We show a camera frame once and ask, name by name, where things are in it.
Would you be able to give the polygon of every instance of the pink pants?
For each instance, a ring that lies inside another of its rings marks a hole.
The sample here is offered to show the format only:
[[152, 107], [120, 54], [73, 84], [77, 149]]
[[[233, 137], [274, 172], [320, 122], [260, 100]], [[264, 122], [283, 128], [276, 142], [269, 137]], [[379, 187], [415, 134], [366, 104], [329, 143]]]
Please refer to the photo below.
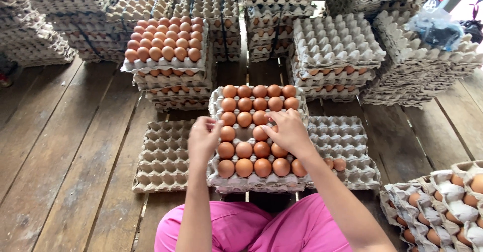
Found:
[[[155, 252], [174, 252], [184, 205], [168, 212], [157, 228]], [[347, 239], [318, 193], [275, 218], [247, 202], [210, 201], [213, 252], [350, 252]]]

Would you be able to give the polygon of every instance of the person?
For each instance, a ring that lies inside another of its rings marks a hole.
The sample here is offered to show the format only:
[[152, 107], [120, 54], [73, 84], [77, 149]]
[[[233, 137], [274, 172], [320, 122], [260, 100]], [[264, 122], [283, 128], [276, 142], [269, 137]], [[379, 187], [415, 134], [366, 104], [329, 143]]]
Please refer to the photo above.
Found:
[[297, 157], [318, 193], [272, 218], [248, 202], [209, 201], [206, 169], [222, 122], [200, 117], [188, 139], [189, 185], [185, 204], [161, 220], [155, 252], [393, 252], [377, 221], [332, 173], [315, 150], [296, 110], [266, 113], [278, 132], [262, 126], [281, 148]]

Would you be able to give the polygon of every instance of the plastic bag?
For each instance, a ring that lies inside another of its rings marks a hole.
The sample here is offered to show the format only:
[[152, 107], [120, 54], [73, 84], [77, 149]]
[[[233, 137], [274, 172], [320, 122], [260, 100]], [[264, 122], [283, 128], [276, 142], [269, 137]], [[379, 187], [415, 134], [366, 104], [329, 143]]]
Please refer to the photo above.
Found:
[[446, 51], [457, 50], [465, 34], [463, 27], [457, 21], [451, 21], [451, 15], [442, 8], [422, 9], [404, 25], [404, 29], [417, 32], [425, 43]]
[[478, 11], [480, 10], [478, 3], [482, 1], [483, 0], [478, 0], [476, 4], [470, 4], [473, 6], [473, 20], [459, 21], [459, 23], [465, 27], [465, 34], [471, 34], [471, 42], [479, 44], [483, 41], [483, 33], [481, 32], [483, 24], [481, 21], [476, 20], [476, 15], [478, 15]]

